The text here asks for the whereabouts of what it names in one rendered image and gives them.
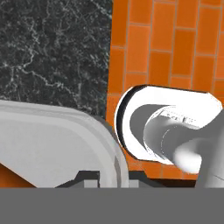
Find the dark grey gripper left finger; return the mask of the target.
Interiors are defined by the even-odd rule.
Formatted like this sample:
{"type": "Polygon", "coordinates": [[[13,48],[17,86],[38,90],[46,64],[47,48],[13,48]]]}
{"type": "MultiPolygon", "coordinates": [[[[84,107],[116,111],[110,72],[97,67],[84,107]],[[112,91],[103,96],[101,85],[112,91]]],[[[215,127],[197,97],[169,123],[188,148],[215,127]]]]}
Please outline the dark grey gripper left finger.
{"type": "Polygon", "coordinates": [[[79,171],[76,177],[64,184],[58,185],[58,188],[99,188],[100,172],[99,171],[79,171]]]}

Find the grey rounded flat slab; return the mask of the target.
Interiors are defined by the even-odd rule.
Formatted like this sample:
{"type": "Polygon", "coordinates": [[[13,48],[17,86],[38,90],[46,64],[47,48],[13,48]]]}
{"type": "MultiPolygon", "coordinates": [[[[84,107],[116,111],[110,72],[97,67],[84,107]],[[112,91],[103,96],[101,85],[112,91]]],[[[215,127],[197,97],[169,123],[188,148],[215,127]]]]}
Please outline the grey rounded flat slab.
{"type": "Polygon", "coordinates": [[[36,187],[58,187],[81,173],[84,186],[127,188],[129,171],[112,129],[73,108],[0,100],[0,164],[36,187]]]}

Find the white round tube thing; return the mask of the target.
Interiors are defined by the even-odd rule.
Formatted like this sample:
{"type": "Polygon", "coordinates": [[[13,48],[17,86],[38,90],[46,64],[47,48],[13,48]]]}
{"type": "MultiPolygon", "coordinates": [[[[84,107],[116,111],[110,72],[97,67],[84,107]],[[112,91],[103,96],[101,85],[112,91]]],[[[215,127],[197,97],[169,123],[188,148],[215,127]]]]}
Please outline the white round tube thing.
{"type": "Polygon", "coordinates": [[[114,127],[134,158],[197,174],[198,188],[224,188],[224,108],[212,94],[130,87],[118,102],[114,127]]]}

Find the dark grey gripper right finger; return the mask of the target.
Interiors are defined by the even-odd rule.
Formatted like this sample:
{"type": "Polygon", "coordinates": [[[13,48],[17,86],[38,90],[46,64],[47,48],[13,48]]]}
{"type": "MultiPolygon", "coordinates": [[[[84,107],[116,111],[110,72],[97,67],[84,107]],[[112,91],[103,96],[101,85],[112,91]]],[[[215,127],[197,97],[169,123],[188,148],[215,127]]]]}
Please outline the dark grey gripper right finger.
{"type": "Polygon", "coordinates": [[[129,187],[130,188],[163,188],[165,185],[150,179],[144,171],[129,171],[129,187]]]}

